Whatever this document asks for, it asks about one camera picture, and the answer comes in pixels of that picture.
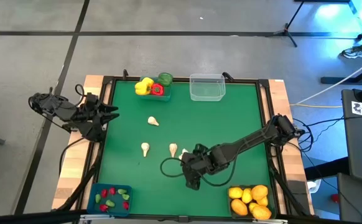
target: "red bell pepper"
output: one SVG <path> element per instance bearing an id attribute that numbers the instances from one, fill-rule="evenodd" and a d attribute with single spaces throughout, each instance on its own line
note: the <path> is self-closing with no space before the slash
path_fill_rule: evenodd
<path id="1" fill-rule="evenodd" d="M 123 202 L 123 208 L 129 210 L 129 202 Z"/>
<path id="2" fill-rule="evenodd" d="M 107 205 L 100 205 L 100 210 L 101 210 L 101 212 L 107 212 L 108 211 L 108 206 Z"/>
<path id="3" fill-rule="evenodd" d="M 108 190 L 103 189 L 103 190 L 101 191 L 101 196 L 102 196 L 102 198 L 106 198 L 106 196 L 108 196 Z"/>
<path id="4" fill-rule="evenodd" d="M 109 189 L 109 194 L 114 195 L 116 193 L 116 189 L 114 187 L 111 187 Z"/>
<path id="5" fill-rule="evenodd" d="M 153 95 L 163 96 L 164 95 L 164 87 L 159 83 L 155 83 L 151 87 L 151 93 Z"/>

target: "green table surface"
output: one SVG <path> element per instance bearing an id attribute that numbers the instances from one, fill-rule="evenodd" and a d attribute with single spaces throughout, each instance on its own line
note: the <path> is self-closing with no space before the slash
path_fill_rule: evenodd
<path id="1" fill-rule="evenodd" d="M 108 126 L 98 181 L 133 188 L 130 214 L 230 217 L 229 186 L 271 186 L 263 144 L 238 156 L 234 176 L 226 186 L 212 187 L 201 181 L 200 190 L 196 191 L 185 186 L 183 176 L 169 178 L 159 170 L 160 163 L 170 157 L 170 143 L 178 145 L 178 157 L 184 148 L 192 152 L 196 143 L 212 147 L 262 128 L 254 85 L 226 84 L 226 95 L 221 101 L 202 102 L 190 99 L 188 83 L 174 83 L 170 101 L 163 102 L 141 99 L 134 93 L 135 83 L 116 82 L 113 105 L 119 107 L 120 117 Z M 149 125 L 149 116 L 160 125 Z M 147 157 L 142 154 L 143 142 L 150 145 Z M 168 161 L 164 172 L 182 173 L 180 163 Z M 231 166 L 205 177 L 219 184 L 230 172 Z M 270 194 L 269 207 L 273 206 Z"/>

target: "sneaker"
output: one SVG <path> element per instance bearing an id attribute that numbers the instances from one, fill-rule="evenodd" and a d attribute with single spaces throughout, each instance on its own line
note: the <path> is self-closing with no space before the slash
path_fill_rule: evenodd
<path id="1" fill-rule="evenodd" d="M 344 57 L 346 58 L 357 58 L 362 57 L 362 45 L 358 47 L 352 47 L 350 49 L 345 49 L 342 51 Z"/>

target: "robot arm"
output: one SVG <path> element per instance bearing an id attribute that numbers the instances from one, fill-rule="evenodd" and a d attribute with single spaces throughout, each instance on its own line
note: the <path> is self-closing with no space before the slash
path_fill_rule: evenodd
<path id="1" fill-rule="evenodd" d="M 210 149 L 202 144 L 196 144 L 192 153 L 182 156 L 182 172 L 187 181 L 187 187 L 199 190 L 200 178 L 204 174 L 216 174 L 226 169 L 236 156 L 263 142 L 275 146 L 283 146 L 292 138 L 301 135 L 286 116 L 274 116 L 262 129 L 233 143 L 223 143 Z"/>
<path id="2" fill-rule="evenodd" d="M 74 105 L 66 97 L 49 93 L 35 93 L 29 98 L 29 106 L 38 114 L 57 116 L 63 122 L 62 128 L 69 133 L 78 129 L 81 135 L 93 142 L 104 139 L 103 125 L 119 116 L 111 113 L 118 108 L 101 103 L 96 95 L 83 94 L 85 103 Z"/>

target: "garlic bulb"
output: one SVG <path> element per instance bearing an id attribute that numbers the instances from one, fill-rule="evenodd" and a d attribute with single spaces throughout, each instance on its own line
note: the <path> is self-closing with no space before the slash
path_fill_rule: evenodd
<path id="1" fill-rule="evenodd" d="M 152 117 L 152 116 L 150 116 L 150 117 L 148 118 L 148 124 L 156 125 L 156 126 L 159 125 L 158 122 L 156 121 L 156 119 L 155 119 L 154 117 Z"/>
<path id="2" fill-rule="evenodd" d="M 188 152 L 186 149 L 182 149 L 182 153 L 181 153 L 181 155 L 179 155 L 179 159 L 180 159 L 180 160 L 182 160 L 182 155 L 183 155 L 184 153 L 186 153 L 186 152 Z"/>
<path id="3" fill-rule="evenodd" d="M 146 157 L 146 154 L 148 153 L 148 150 L 149 150 L 149 144 L 146 142 L 142 143 L 141 149 L 144 152 L 144 157 Z"/>
<path id="4" fill-rule="evenodd" d="M 177 151 L 177 144 L 176 143 L 170 144 L 169 150 L 170 150 L 170 153 L 171 153 L 171 157 L 174 158 L 175 152 Z"/>

